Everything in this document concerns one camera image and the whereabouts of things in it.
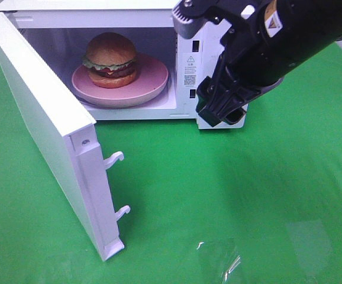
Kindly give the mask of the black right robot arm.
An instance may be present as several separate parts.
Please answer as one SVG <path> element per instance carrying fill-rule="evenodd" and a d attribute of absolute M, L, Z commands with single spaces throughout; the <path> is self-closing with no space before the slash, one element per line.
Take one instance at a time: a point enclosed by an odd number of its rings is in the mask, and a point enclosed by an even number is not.
<path fill-rule="evenodd" d="M 227 20 L 224 51 L 214 73 L 197 88 L 198 115 L 209 125 L 237 123 L 244 106 L 275 88 L 283 77 L 342 40 L 342 1 L 261 1 L 248 18 L 247 1 L 202 1 L 193 17 Z"/>

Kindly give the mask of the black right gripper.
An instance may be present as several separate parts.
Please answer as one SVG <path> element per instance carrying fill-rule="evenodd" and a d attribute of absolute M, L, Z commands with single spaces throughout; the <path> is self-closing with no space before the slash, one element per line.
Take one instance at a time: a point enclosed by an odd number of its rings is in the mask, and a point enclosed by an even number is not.
<path fill-rule="evenodd" d="M 283 6 L 256 5 L 244 19 L 244 5 L 214 5 L 212 14 L 227 20 L 233 32 L 221 38 L 224 51 L 213 77 L 207 76 L 196 94 L 198 115 L 214 127 L 221 122 L 238 123 L 244 106 L 283 79 L 281 59 L 275 44 L 283 33 Z"/>

